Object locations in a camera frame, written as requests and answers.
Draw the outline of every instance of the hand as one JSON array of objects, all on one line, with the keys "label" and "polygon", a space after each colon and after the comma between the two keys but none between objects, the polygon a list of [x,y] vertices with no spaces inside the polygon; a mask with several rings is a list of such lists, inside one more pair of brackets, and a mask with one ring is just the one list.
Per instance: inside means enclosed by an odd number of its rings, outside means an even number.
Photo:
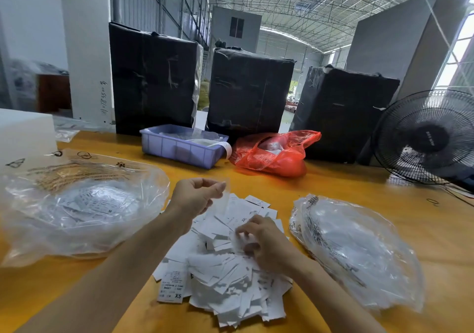
[{"label": "hand", "polygon": [[269,217],[255,215],[238,227],[236,234],[253,234],[258,243],[249,243],[244,252],[254,256],[264,270],[290,275],[298,260],[305,258]]},{"label": "hand", "polygon": [[221,198],[225,189],[225,182],[213,179],[182,179],[176,184],[166,211],[180,216],[180,224],[184,228],[182,234],[185,234],[191,228],[194,217],[204,213],[212,205],[212,198]]}]

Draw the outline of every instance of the red plastic bag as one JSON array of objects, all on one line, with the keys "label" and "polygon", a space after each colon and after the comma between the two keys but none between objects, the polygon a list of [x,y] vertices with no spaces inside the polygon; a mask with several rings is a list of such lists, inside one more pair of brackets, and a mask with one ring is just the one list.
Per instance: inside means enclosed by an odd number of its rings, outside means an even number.
[{"label": "red plastic bag", "polygon": [[306,174],[304,149],[321,138],[321,132],[257,133],[239,138],[229,161],[238,167],[283,177]]}]

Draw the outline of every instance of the black fan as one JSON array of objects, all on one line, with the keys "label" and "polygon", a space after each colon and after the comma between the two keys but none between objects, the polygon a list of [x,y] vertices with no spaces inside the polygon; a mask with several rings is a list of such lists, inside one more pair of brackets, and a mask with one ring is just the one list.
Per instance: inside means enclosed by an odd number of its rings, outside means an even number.
[{"label": "black fan", "polygon": [[472,179],[474,97],[454,90],[407,96],[383,112],[371,147],[384,168],[410,182],[439,185]]}]

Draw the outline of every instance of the cable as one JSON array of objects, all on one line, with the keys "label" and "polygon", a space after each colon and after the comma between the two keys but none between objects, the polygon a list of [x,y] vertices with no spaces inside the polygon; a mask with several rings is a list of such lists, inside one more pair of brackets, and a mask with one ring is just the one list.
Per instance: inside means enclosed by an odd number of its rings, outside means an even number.
[{"label": "cable", "polygon": [[444,190],[445,190],[447,193],[449,193],[450,195],[452,195],[452,196],[456,197],[457,199],[459,199],[460,201],[463,201],[464,203],[469,204],[471,207],[474,207],[474,204],[471,204],[471,203],[465,201],[464,199],[462,199],[462,198],[456,196],[456,195],[455,195],[454,193],[452,193],[448,188],[445,187]]}]

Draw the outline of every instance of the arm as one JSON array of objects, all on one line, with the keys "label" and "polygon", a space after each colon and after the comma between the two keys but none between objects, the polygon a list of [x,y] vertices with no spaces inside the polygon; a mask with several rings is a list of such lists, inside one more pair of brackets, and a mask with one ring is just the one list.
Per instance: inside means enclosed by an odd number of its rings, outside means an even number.
[{"label": "arm", "polygon": [[258,244],[244,250],[263,269],[291,277],[321,313],[332,333],[384,333],[368,312],[342,289],[316,261],[293,246],[270,218],[252,217],[236,234],[253,234]]},{"label": "arm", "polygon": [[189,231],[193,218],[224,189],[225,183],[202,178],[179,181],[163,214],[16,332],[111,332],[171,246]]}]

